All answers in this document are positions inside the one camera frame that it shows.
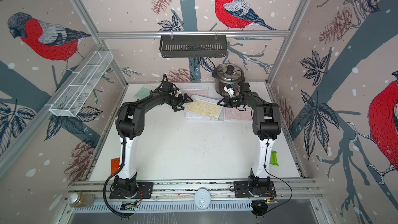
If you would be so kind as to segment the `white keyboard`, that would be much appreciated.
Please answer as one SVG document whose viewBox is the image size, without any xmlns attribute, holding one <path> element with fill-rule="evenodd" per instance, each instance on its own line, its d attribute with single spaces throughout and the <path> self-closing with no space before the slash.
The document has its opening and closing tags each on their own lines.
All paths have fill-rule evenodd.
<svg viewBox="0 0 398 224">
<path fill-rule="evenodd" d="M 218 100 L 196 94 L 193 94 L 191 99 L 193 102 L 188 103 L 185 107 L 188 115 L 206 120 L 219 120 L 223 107 L 218 105 Z"/>
</svg>

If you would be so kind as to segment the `yellow keyboard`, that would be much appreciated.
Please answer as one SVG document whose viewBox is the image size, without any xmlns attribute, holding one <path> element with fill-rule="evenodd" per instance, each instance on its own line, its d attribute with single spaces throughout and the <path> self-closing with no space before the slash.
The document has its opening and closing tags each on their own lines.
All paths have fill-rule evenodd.
<svg viewBox="0 0 398 224">
<path fill-rule="evenodd" d="M 222 107 L 217 104 L 201 100 L 193 100 L 192 103 L 187 104 L 185 110 L 208 119 L 218 120 Z"/>
</svg>

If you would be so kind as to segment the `green keyboard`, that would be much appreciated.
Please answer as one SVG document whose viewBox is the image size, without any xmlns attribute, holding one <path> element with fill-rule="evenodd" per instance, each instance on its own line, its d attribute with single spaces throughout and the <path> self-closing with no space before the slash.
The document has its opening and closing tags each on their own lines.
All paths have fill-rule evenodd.
<svg viewBox="0 0 398 224">
<path fill-rule="evenodd" d="M 155 89 L 156 89 L 156 87 L 145 84 L 135 93 L 135 97 L 138 100 L 141 100 L 143 98 L 146 98 L 146 97 L 150 96 L 151 95 L 151 91 L 153 91 Z"/>
</svg>

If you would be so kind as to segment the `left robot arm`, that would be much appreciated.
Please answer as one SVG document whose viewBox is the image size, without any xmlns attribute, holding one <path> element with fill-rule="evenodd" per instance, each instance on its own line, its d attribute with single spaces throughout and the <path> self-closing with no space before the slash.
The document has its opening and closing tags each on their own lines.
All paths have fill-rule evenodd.
<svg viewBox="0 0 398 224">
<path fill-rule="evenodd" d="M 117 172 L 114 177 L 114 187 L 123 192 L 134 195 L 138 191 L 136 182 L 136 150 L 138 137 L 145 128 L 145 114 L 154 107 L 167 104 L 174 112 L 184 110 L 184 104 L 192 103 L 193 100 L 186 94 L 179 93 L 175 84 L 162 81 L 149 95 L 135 102 L 125 102 L 118 110 L 115 126 L 120 136 L 121 155 Z"/>
</svg>

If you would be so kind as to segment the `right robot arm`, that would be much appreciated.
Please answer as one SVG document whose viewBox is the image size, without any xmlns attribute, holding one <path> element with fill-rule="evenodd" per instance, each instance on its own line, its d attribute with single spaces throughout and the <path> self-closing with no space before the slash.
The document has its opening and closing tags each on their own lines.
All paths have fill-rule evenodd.
<svg viewBox="0 0 398 224">
<path fill-rule="evenodd" d="M 226 108 L 246 108 L 247 106 L 251 108 L 252 130 L 259 148 L 257 159 L 248 176 L 248 189 L 251 193 L 269 189 L 272 148 L 282 131 L 279 106 L 276 103 L 267 102 L 256 92 L 252 92 L 249 83 L 239 83 L 238 94 L 235 94 L 232 86 L 224 86 L 223 91 L 227 95 L 218 102 L 218 105 Z M 262 178 L 263 173 L 268 174 L 268 177 Z"/>
</svg>

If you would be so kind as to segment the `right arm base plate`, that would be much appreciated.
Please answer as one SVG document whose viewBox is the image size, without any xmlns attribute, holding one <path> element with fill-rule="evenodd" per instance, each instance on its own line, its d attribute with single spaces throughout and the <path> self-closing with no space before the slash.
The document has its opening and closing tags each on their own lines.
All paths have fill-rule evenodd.
<svg viewBox="0 0 398 224">
<path fill-rule="evenodd" d="M 257 184 L 248 180 L 233 182 L 236 198 L 275 198 L 277 196 L 274 182 L 270 178 L 260 178 Z"/>
</svg>

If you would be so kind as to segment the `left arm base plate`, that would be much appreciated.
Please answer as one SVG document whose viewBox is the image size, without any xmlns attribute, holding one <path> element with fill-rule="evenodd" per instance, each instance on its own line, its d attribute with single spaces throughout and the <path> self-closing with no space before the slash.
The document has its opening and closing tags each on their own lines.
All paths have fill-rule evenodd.
<svg viewBox="0 0 398 224">
<path fill-rule="evenodd" d="M 110 189 L 110 199 L 150 199 L 154 183 L 149 181 L 137 182 L 125 179 L 115 180 Z"/>
</svg>

